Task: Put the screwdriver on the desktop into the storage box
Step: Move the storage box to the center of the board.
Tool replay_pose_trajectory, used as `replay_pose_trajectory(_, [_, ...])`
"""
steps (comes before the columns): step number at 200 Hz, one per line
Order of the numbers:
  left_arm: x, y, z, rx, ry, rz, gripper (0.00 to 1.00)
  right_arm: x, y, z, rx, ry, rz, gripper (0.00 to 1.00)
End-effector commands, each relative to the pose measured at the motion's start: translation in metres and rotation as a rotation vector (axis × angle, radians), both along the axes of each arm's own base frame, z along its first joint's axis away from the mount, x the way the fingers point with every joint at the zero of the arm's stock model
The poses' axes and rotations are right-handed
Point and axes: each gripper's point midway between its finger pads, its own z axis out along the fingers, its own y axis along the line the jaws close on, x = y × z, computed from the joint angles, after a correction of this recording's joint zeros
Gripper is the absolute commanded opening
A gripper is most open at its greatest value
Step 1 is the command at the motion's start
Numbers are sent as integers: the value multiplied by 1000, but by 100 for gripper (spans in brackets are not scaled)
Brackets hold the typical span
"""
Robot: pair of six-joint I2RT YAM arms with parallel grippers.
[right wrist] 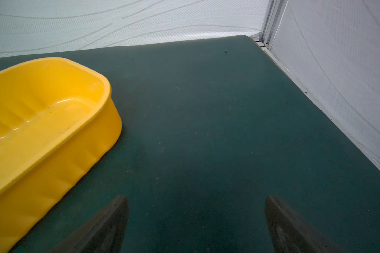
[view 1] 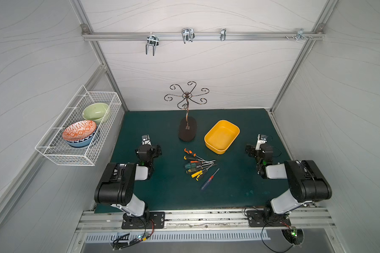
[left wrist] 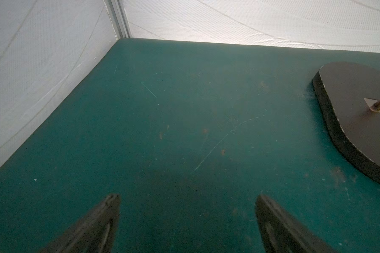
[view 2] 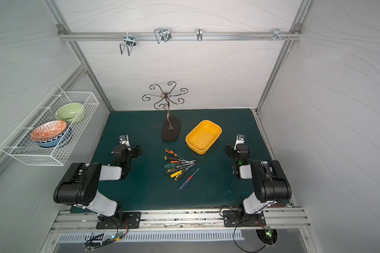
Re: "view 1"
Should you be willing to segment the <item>purple handle red screwdriver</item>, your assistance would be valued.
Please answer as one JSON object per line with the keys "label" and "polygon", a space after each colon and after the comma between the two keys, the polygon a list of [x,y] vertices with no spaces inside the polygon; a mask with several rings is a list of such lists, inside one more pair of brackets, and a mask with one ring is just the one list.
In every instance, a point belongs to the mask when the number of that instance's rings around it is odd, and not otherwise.
{"label": "purple handle red screwdriver", "polygon": [[211,184],[211,182],[212,182],[212,180],[213,180],[213,178],[214,178],[214,176],[217,174],[217,172],[220,170],[220,168],[218,168],[216,171],[215,171],[215,173],[212,175],[212,176],[210,176],[210,178],[202,185],[202,187],[201,187],[201,191],[204,191],[210,184]]}

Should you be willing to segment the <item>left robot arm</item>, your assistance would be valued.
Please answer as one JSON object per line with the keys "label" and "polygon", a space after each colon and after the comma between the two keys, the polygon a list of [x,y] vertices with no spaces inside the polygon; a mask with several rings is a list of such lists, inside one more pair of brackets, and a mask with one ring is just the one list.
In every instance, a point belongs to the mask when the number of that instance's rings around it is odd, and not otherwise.
{"label": "left robot arm", "polygon": [[161,147],[143,144],[136,150],[136,155],[137,163],[110,162],[106,165],[95,189],[94,200],[148,222],[149,207],[134,194],[134,186],[136,181],[151,178],[155,171],[154,159],[161,156]]}

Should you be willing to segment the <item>yellow slim screwdriver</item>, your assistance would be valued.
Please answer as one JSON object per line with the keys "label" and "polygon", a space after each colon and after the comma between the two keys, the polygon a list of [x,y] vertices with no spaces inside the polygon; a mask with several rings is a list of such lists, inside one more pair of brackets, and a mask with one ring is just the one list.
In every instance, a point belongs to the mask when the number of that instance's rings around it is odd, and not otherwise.
{"label": "yellow slim screwdriver", "polygon": [[207,172],[208,170],[209,170],[208,168],[206,168],[206,169],[202,169],[202,170],[200,170],[200,171],[198,171],[198,172],[192,174],[192,178],[197,178],[197,177],[199,177],[200,175],[202,175],[204,172]]}

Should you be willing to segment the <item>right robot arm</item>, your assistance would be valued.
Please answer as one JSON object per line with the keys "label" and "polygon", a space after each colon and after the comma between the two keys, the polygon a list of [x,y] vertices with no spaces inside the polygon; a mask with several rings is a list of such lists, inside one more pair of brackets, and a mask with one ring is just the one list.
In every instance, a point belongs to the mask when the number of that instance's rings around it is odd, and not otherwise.
{"label": "right robot arm", "polygon": [[286,179],[288,190],[271,199],[263,209],[268,221],[309,203],[328,200],[332,189],[313,160],[286,160],[273,163],[273,148],[266,143],[246,145],[246,154],[257,162],[257,173],[264,179]]}

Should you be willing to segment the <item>yellow plastic storage box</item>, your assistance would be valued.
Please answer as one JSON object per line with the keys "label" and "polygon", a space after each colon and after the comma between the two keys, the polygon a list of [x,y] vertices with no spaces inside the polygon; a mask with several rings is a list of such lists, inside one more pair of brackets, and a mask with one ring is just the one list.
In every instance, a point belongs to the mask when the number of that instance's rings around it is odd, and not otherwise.
{"label": "yellow plastic storage box", "polygon": [[240,134],[240,128],[227,120],[218,121],[205,135],[204,142],[208,149],[218,155],[224,154]]}

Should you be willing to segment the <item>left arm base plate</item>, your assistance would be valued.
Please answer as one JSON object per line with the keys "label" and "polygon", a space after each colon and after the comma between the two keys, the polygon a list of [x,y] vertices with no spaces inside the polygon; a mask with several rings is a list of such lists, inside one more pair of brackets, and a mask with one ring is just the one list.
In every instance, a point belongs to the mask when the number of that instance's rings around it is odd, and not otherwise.
{"label": "left arm base plate", "polygon": [[121,228],[127,229],[163,229],[165,227],[165,212],[151,211],[144,216],[135,217],[127,214],[123,215]]}

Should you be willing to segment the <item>black yellow phillips screwdriver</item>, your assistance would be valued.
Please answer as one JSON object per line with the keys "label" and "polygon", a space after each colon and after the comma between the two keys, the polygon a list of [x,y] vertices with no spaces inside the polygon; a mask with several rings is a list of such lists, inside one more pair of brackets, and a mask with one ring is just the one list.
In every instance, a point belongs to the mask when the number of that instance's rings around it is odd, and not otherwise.
{"label": "black yellow phillips screwdriver", "polygon": [[203,169],[202,171],[200,171],[200,173],[195,177],[196,181],[200,181],[203,179],[203,177],[207,174],[207,172],[209,171],[209,169],[211,167],[215,166],[215,164],[212,164],[210,165],[209,167],[207,167],[206,169]]}

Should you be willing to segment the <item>clear handle small screwdriver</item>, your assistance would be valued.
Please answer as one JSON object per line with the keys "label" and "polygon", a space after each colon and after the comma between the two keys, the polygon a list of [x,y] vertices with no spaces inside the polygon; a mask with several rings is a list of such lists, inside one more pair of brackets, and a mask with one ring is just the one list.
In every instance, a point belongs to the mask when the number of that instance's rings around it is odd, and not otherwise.
{"label": "clear handle small screwdriver", "polygon": [[193,175],[193,174],[196,174],[196,173],[203,171],[203,170],[207,170],[207,168],[203,168],[203,167],[199,166],[199,167],[187,169],[186,173],[188,175]]}

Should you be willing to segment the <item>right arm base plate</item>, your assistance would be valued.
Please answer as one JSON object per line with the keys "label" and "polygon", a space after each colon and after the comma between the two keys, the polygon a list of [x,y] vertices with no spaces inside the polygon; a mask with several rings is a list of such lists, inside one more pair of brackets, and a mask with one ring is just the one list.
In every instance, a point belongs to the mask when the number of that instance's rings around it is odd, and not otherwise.
{"label": "right arm base plate", "polygon": [[244,212],[249,227],[291,227],[288,215],[269,214],[263,210],[247,210]]}

